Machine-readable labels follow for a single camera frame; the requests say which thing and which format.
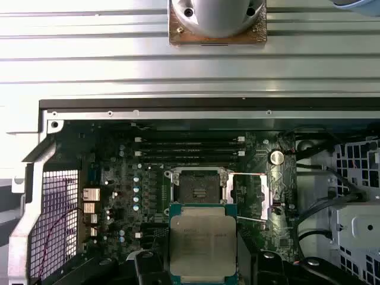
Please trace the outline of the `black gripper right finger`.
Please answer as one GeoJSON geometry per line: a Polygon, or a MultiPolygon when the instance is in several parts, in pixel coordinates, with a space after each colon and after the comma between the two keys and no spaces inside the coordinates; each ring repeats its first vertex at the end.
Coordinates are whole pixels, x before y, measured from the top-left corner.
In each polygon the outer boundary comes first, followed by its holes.
{"type": "Polygon", "coordinates": [[[245,284],[363,284],[332,263],[318,257],[307,257],[289,263],[270,251],[253,254],[246,268],[240,270],[245,284]]]}

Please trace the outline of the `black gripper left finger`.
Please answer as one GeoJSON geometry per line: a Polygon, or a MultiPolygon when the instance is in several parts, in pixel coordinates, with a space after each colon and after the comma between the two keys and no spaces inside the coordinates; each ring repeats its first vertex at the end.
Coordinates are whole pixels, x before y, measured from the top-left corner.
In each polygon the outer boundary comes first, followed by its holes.
{"type": "Polygon", "coordinates": [[[123,262],[91,257],[70,263],[44,279],[45,284],[169,284],[170,275],[153,251],[135,251],[123,262]]]}

